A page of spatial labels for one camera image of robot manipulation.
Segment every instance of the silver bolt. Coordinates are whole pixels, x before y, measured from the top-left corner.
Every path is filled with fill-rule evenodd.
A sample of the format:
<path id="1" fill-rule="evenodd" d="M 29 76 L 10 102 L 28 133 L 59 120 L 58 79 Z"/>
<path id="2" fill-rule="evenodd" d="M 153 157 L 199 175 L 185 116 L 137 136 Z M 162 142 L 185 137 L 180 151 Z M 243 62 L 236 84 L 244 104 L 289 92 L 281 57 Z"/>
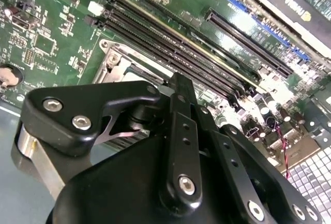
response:
<path id="1" fill-rule="evenodd" d="M 178 95 L 178 99 L 181 101 L 181 102 L 185 102 L 185 98 L 181 95 Z"/>
<path id="2" fill-rule="evenodd" d="M 292 205 L 292 208 L 294 210 L 294 213 L 301 219 L 301 220 L 306 220 L 306 216 L 304 212 L 295 204 Z"/>
<path id="3" fill-rule="evenodd" d="M 230 127 L 230 131 L 231 131 L 231 133 L 233 133 L 234 135 L 236 135 L 236 134 L 237 134 L 237 130 L 236 130 L 236 129 L 234 129 L 233 127 Z"/>
<path id="4" fill-rule="evenodd" d="M 264 214 L 260 206 L 258 206 L 255 202 L 249 201 L 248 208 L 251 214 L 258 220 L 263 221 Z"/>
<path id="5" fill-rule="evenodd" d="M 317 214 L 315 214 L 315 212 L 314 212 L 310 207 L 306 206 L 306 210 L 307 210 L 309 216 L 310 216 L 313 220 L 317 221 L 317 220 L 319 219 L 318 216 L 317 216 Z"/>
<path id="6" fill-rule="evenodd" d="M 72 119 L 72 124 L 75 128 L 80 130 L 89 130 L 91 128 L 91 121 L 84 115 L 77 115 Z"/>
<path id="7" fill-rule="evenodd" d="M 147 87 L 147 90 L 148 90 L 149 92 L 151 92 L 152 94 L 156 94 L 156 93 L 157 93 L 156 88 L 153 87 L 153 86 L 148 86 L 148 87 Z"/>
<path id="8" fill-rule="evenodd" d="M 55 99 L 47 99 L 42 103 L 43 107 L 50 112 L 58 112 L 63 108 L 62 103 Z"/>
<path id="9" fill-rule="evenodd" d="M 204 114 L 208 114 L 208 109 L 205 108 L 205 107 L 201 107 L 201 111 L 202 111 L 202 113 L 204 113 Z"/>
<path id="10" fill-rule="evenodd" d="M 186 177 L 186 176 L 181 176 L 179 178 L 179 187 L 184 191 L 185 194 L 191 196 L 195 192 L 195 186 L 193 181 Z"/>

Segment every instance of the capacitor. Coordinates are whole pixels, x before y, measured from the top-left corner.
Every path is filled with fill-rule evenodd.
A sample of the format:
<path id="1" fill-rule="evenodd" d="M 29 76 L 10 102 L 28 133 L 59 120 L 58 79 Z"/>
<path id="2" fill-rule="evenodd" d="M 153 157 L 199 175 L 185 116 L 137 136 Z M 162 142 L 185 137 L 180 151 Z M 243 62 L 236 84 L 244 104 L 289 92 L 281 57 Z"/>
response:
<path id="1" fill-rule="evenodd" d="M 11 19 L 11 17 L 16 15 L 18 12 L 19 10 L 14 6 L 4 9 L 4 14 L 9 19 Z"/>
<path id="2" fill-rule="evenodd" d="M 251 137 L 254 142 L 258 142 L 260 140 L 260 136 L 257 132 L 253 133 Z"/>
<path id="3" fill-rule="evenodd" d="M 264 102 L 260 102 L 258 104 L 258 107 L 261 114 L 267 114 L 270 111 L 270 109 L 267 107 L 267 105 Z"/>
<path id="4" fill-rule="evenodd" d="M 258 123 L 256 123 L 256 128 L 258 128 L 259 130 L 257 131 L 257 133 L 259 134 L 259 137 L 260 138 L 264 138 L 265 137 L 265 132 L 264 132 L 264 130 L 263 130 L 263 127 L 260 125 L 260 124 L 258 124 Z"/>
<path id="5" fill-rule="evenodd" d="M 300 114 L 299 112 L 295 112 L 293 114 L 293 117 L 296 120 L 296 122 L 298 122 L 301 125 L 303 125 L 306 122 L 302 114 Z"/>
<path id="6" fill-rule="evenodd" d="M 282 108 L 282 107 L 279 108 L 279 113 L 285 122 L 289 122 L 291 120 L 291 116 L 288 114 L 288 112 L 284 108 Z"/>
<path id="7" fill-rule="evenodd" d="M 274 109 L 277 105 L 276 101 L 269 93 L 264 95 L 264 101 L 270 109 Z"/>
<path id="8" fill-rule="evenodd" d="M 268 113 L 267 115 L 263 116 L 263 119 L 264 119 L 265 124 L 269 128 L 271 128 L 272 130 L 275 129 L 275 127 L 277 125 L 277 120 L 276 120 L 276 118 L 274 117 L 273 114 Z"/>

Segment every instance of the ram slot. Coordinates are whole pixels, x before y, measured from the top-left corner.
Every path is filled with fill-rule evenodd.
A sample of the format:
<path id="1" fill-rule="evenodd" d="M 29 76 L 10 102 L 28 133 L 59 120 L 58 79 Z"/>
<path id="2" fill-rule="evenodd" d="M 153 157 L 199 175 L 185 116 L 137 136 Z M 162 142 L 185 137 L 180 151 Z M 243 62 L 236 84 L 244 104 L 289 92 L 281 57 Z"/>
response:
<path id="1" fill-rule="evenodd" d="M 145 40 L 149 39 L 151 43 L 160 50 L 164 51 L 168 56 L 176 58 L 178 61 L 182 61 L 185 64 L 189 65 L 190 68 L 193 68 L 195 71 L 199 71 L 199 74 L 208 74 L 208 77 L 217 82 L 218 85 L 222 85 L 222 88 L 225 89 L 228 93 L 235 93 L 237 88 L 227 82 L 225 79 L 221 78 L 220 75 L 215 74 L 214 72 L 209 71 L 204 66 L 199 65 L 193 59 L 190 59 L 186 54 L 181 50 L 177 49 L 171 42 L 166 40 L 160 41 L 159 37 L 155 35 L 151 30 L 144 28 L 143 26 L 137 25 L 130 19 L 127 19 L 125 15 L 116 14 L 113 12 L 110 20 L 125 26 L 129 30 L 134 30 L 134 32 L 140 32 L 139 35 L 145 37 Z"/>
<path id="2" fill-rule="evenodd" d="M 270 52 L 264 50 L 257 42 L 251 40 L 248 35 L 237 29 L 232 23 L 228 22 L 212 9 L 208 11 L 205 19 L 222 33 L 232 38 L 238 45 L 255 55 L 270 68 L 277 71 L 281 76 L 287 78 L 294 72 L 283 61 L 280 61 Z"/>
<path id="3" fill-rule="evenodd" d="M 232 92 L 239 91 L 240 95 L 245 94 L 244 88 L 238 86 L 240 85 L 240 82 L 233 82 L 233 80 L 229 80 L 231 76 L 229 76 L 226 73 L 223 73 L 223 71 L 221 70 L 216 70 L 207 63 L 204 63 L 203 62 L 204 58 L 199 58 L 198 55 L 196 55 L 190 49 L 184 49 L 183 51 L 183 44 L 179 43 L 178 40 L 176 40 L 174 37 L 171 37 L 170 34 L 163 33 L 162 31 L 157 30 L 156 29 L 157 27 L 155 26 L 154 26 L 155 29 L 154 28 L 151 29 L 148 26 L 144 26 L 142 23 L 139 23 L 136 19 L 131 18 L 130 16 L 122 12 L 116 11 L 115 9 L 111 11 L 111 16 L 109 17 L 116 18 L 117 21 L 121 21 L 129 29 L 138 30 L 144 36 L 152 38 L 155 44 L 159 44 L 159 45 L 163 44 L 163 46 L 166 47 L 168 51 L 171 51 L 173 54 L 178 56 L 183 61 L 195 66 L 196 68 L 199 68 L 199 70 L 203 71 L 204 73 L 209 73 L 214 80 L 224 85 L 224 87 L 228 91 L 232 91 Z"/>
<path id="4" fill-rule="evenodd" d="M 127 29 L 121 21 L 86 16 L 85 22 L 101 29 L 105 28 L 111 30 L 132 44 L 134 47 L 150 54 L 154 57 L 157 63 L 163 66 L 172 67 L 175 71 L 181 72 L 198 84 L 205 85 L 206 88 L 214 91 L 216 94 L 224 97 L 225 99 L 235 96 L 234 92 L 228 91 L 224 88 L 224 85 L 214 81 L 209 75 L 200 71 L 199 68 L 188 64 L 175 54 L 172 54 L 165 47 L 163 47 L 162 43 L 160 45 L 156 45 L 154 40 L 149 40 L 148 37 L 143 37 L 143 35 L 138 34 L 136 31 Z"/>
<path id="5" fill-rule="evenodd" d="M 177 31 L 172 30 L 168 28 L 166 25 L 158 21 L 155 17 L 150 15 L 149 13 L 146 14 L 145 10 L 141 9 L 134 3 L 132 3 L 129 0 L 107 0 L 109 4 L 113 6 L 117 6 L 118 8 L 123 8 L 126 10 L 129 10 L 133 13 L 135 13 L 138 16 L 141 16 L 142 18 L 149 21 L 150 24 L 157 26 L 158 29 L 162 29 L 163 32 L 166 32 L 167 35 L 172 36 L 172 38 L 176 38 L 176 42 L 182 46 L 185 47 L 186 51 L 192 51 L 196 54 L 196 57 L 202 57 L 203 59 L 200 61 L 204 63 L 204 66 L 208 67 L 209 69 L 217 69 L 219 71 L 223 71 L 224 74 L 227 75 L 227 80 L 233 80 L 233 82 L 239 82 L 238 85 L 247 85 L 247 83 L 253 85 L 254 87 L 258 88 L 261 92 L 264 92 L 265 90 L 258 87 L 255 82 L 253 82 L 250 78 L 247 78 L 243 76 L 242 74 L 238 73 L 235 69 L 233 69 L 228 64 L 224 63 L 219 57 L 217 57 L 214 54 L 209 54 L 205 50 L 203 50 L 201 47 L 199 47 L 197 44 L 192 44 L 192 41 L 190 41 L 187 38 L 184 38 L 181 34 L 179 34 Z M 229 55 L 232 60 L 237 61 L 236 58 Z M 252 72 L 250 68 L 245 66 L 245 73 L 249 73 L 249 77 L 254 77 L 255 80 L 258 80 L 260 77 L 255 72 Z"/>
<path id="6" fill-rule="evenodd" d="M 158 23 L 156 23 L 152 18 L 145 15 L 143 12 L 138 9 L 133 8 L 129 3 L 124 0 L 108 0 L 108 10 L 112 11 L 112 8 L 109 6 L 116 8 L 118 11 L 129 11 L 131 14 L 134 14 L 141 20 L 145 21 L 147 25 L 151 26 L 148 28 L 148 32 L 150 34 L 154 33 L 165 40 L 165 42 L 171 42 L 172 45 L 176 46 L 179 50 L 185 52 L 189 55 L 193 60 L 197 63 L 200 63 L 203 67 L 209 69 L 211 73 L 217 73 L 218 77 L 222 77 L 225 84 L 231 82 L 234 85 L 239 87 L 241 94 L 244 94 L 245 81 L 239 78 L 236 74 L 233 74 L 231 71 L 225 70 L 223 67 L 219 65 L 219 63 L 215 62 L 213 59 L 207 57 L 205 54 L 201 53 L 198 49 L 193 47 L 191 44 L 185 42 L 183 39 L 179 38 L 173 31 L 168 28 L 165 28 Z M 119 18 L 130 18 L 130 16 L 121 15 Z M 137 22 L 135 18 L 131 18 L 132 22 Z"/>

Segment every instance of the metal bracket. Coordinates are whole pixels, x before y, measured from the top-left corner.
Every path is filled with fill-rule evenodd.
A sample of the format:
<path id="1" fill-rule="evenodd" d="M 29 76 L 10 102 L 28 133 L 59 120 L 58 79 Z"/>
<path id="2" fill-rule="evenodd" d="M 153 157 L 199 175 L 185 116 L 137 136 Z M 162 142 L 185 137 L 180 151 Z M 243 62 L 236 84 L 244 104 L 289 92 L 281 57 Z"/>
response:
<path id="1" fill-rule="evenodd" d="M 78 158 L 68 157 L 31 136 L 24 125 L 21 127 L 17 147 L 24 156 L 31 159 L 54 199 L 57 199 L 70 179 L 92 166 L 90 153 Z"/>

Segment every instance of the black dimm slot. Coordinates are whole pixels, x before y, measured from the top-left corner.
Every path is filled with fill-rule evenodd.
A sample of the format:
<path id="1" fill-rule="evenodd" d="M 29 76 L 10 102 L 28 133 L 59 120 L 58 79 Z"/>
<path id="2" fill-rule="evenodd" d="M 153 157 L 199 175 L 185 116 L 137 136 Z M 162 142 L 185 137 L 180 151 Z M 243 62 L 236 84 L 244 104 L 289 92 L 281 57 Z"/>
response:
<path id="1" fill-rule="evenodd" d="M 214 85 L 214 82 L 212 80 L 203 78 L 203 76 L 205 76 L 205 75 L 203 75 L 199 71 L 194 71 L 193 68 L 186 68 L 185 66 L 183 66 L 183 64 L 181 62 L 176 61 L 172 57 L 168 57 L 167 55 L 165 55 L 158 49 L 156 49 L 153 46 L 151 46 L 150 44 L 148 44 L 146 41 L 141 40 L 140 37 L 136 37 L 133 32 L 126 30 L 124 27 L 122 27 L 116 23 L 112 23 L 110 21 L 105 21 L 104 24 L 102 24 L 102 25 L 97 24 L 97 25 L 99 28 L 104 25 L 106 28 L 115 32 L 120 37 L 123 37 L 128 42 L 132 43 L 134 46 L 136 46 L 136 47 L 144 50 L 148 54 L 151 54 L 152 56 L 154 56 L 156 58 L 156 60 L 158 60 L 158 59 L 161 60 L 163 63 L 162 64 L 163 66 L 166 64 L 168 64 L 169 66 L 173 66 L 177 71 L 183 73 L 188 78 L 193 79 L 197 83 L 205 85 L 207 88 L 209 88 L 210 90 L 219 94 L 220 96 L 224 97 L 225 99 L 227 99 L 229 97 L 233 97 L 233 94 L 222 90 L 222 87 Z"/>
<path id="2" fill-rule="evenodd" d="M 237 63 L 241 64 L 241 66 L 244 67 L 242 69 L 245 70 L 245 71 L 247 71 L 247 72 L 249 72 L 251 74 L 251 76 L 254 77 L 257 81 L 260 81 L 261 80 L 261 77 L 251 67 L 249 67 L 249 64 L 245 64 L 242 61 L 239 61 L 235 56 L 233 56 L 231 53 L 229 53 L 227 50 L 225 50 L 219 44 L 216 44 L 212 40 L 208 39 L 206 36 L 204 36 L 202 33 L 200 33 L 197 29 L 195 29 L 194 27 L 190 26 L 189 24 L 187 24 L 186 22 L 184 22 L 183 20 L 181 20 L 177 15 L 173 14 L 171 11 L 167 10 L 162 5 L 160 5 L 160 4 L 156 3 L 156 2 L 153 2 L 153 0 L 144 0 L 144 1 L 146 3 L 148 3 L 151 7 L 157 9 L 161 13 L 163 13 L 166 16 L 169 16 L 170 18 L 172 18 L 173 20 L 175 20 L 178 24 L 180 24 L 181 26 L 183 26 L 184 28 L 186 28 L 188 31 L 193 31 L 202 40 L 205 40 L 205 41 L 207 40 L 208 43 L 213 44 L 213 46 L 215 46 L 218 50 L 220 50 L 223 54 L 225 54 L 225 56 L 227 56 L 231 60 L 236 61 Z"/>
<path id="3" fill-rule="evenodd" d="M 218 75 L 212 71 L 209 72 L 208 70 L 206 70 L 206 68 L 204 66 L 201 66 L 197 62 L 195 62 L 194 59 L 189 59 L 185 54 L 183 54 L 183 52 L 181 50 L 173 48 L 173 43 L 171 42 L 171 40 L 164 40 L 165 41 L 164 43 L 160 43 L 158 41 L 158 38 L 160 38 L 160 37 L 157 34 L 155 34 L 153 31 L 148 29 L 148 27 L 144 27 L 141 23 L 137 23 L 137 22 L 135 23 L 135 20 L 128 18 L 128 16 L 126 16 L 125 14 L 123 14 L 121 12 L 112 11 L 111 17 L 116 17 L 118 21 L 119 20 L 122 21 L 125 24 L 125 26 L 128 28 L 130 27 L 130 29 L 139 30 L 145 36 L 153 38 L 153 41 L 155 42 L 155 44 L 158 43 L 158 45 L 161 45 L 161 44 L 164 45 L 173 54 L 176 54 L 177 56 L 179 56 L 180 59 L 186 61 L 189 64 L 194 65 L 196 68 L 203 71 L 204 73 L 209 73 L 210 76 L 214 78 L 214 80 L 219 81 L 219 83 L 223 84 L 224 87 L 228 88 L 229 91 L 235 92 L 236 90 L 238 90 L 237 88 L 233 87 L 233 85 L 231 83 L 229 83 L 226 79 L 220 77 L 220 75 Z"/>
<path id="4" fill-rule="evenodd" d="M 116 14 L 113 13 L 113 15 L 110 16 L 110 20 L 117 23 L 121 23 L 123 26 L 126 27 L 126 29 L 134 30 L 135 33 L 138 31 L 141 32 L 145 37 L 152 38 L 153 41 L 151 42 L 153 42 L 153 45 L 163 50 L 165 53 L 167 53 L 168 56 L 177 58 L 178 60 L 187 63 L 187 65 L 190 65 L 190 67 L 193 68 L 195 71 L 201 71 L 202 73 L 208 74 L 208 71 L 203 66 L 194 63 L 194 61 L 190 61 L 190 59 L 188 59 L 180 50 L 172 48 L 172 46 L 167 44 L 166 42 L 159 41 L 158 37 L 153 36 L 149 30 L 146 30 L 142 26 L 135 25 L 134 23 L 128 21 L 125 16 L 116 16 Z M 208 77 L 213 80 L 214 83 L 217 83 L 217 85 L 222 85 L 222 87 L 226 89 L 229 93 L 234 93 L 236 91 L 236 89 L 233 88 L 233 86 L 229 84 L 226 80 L 220 80 L 218 78 L 218 75 L 209 72 Z"/>
<path id="5" fill-rule="evenodd" d="M 207 22 L 218 28 L 221 32 L 231 37 L 238 45 L 244 47 L 252 54 L 256 55 L 261 61 L 265 62 L 268 66 L 277 71 L 283 77 L 287 78 L 294 72 L 283 61 L 280 61 L 271 53 L 264 50 L 258 43 L 251 40 L 244 32 L 237 29 L 232 23 L 229 23 L 225 18 L 223 18 L 215 11 L 209 10 L 205 19 Z"/>
<path id="6" fill-rule="evenodd" d="M 184 52 L 188 53 L 188 55 L 191 56 L 192 59 L 198 60 L 199 57 L 201 57 L 198 62 L 203 64 L 204 67 L 208 68 L 209 70 L 215 71 L 215 67 L 218 69 L 216 73 L 223 73 L 223 77 L 227 80 L 232 79 L 232 83 L 236 84 L 237 86 L 241 86 L 241 90 L 244 91 L 244 87 L 242 86 L 245 82 L 238 78 L 235 74 L 231 73 L 230 71 L 226 71 L 224 68 L 222 68 L 219 64 L 217 64 L 212 59 L 208 58 L 204 54 L 202 54 L 200 51 L 192 47 L 190 44 L 187 44 L 183 40 L 179 39 L 176 34 L 171 32 L 169 29 L 166 29 L 162 27 L 161 25 L 158 25 L 155 23 L 153 19 L 151 19 L 149 16 L 144 15 L 144 13 L 140 12 L 138 9 L 133 8 L 130 4 L 125 2 L 124 0 L 109 0 L 109 5 L 115 7 L 115 8 L 123 8 L 124 10 L 129 10 L 132 13 L 136 14 L 141 19 L 145 19 L 149 22 L 150 25 L 152 25 L 155 29 L 159 29 L 159 32 L 164 33 L 165 37 L 168 36 L 169 38 L 173 39 L 178 46 L 182 46 L 184 49 Z M 209 61 L 212 63 L 215 67 L 211 66 L 210 64 L 206 63 L 205 61 Z"/>

